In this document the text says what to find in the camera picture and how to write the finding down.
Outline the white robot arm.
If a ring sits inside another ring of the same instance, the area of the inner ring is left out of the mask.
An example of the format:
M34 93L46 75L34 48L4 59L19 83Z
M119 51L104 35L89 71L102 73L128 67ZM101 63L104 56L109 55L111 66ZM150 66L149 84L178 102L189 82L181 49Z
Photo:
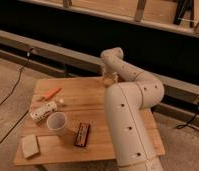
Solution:
M105 116L119 171L163 171L140 110L164 97L163 83L152 73L123 60L119 47L104 50L104 74L120 75L105 92Z

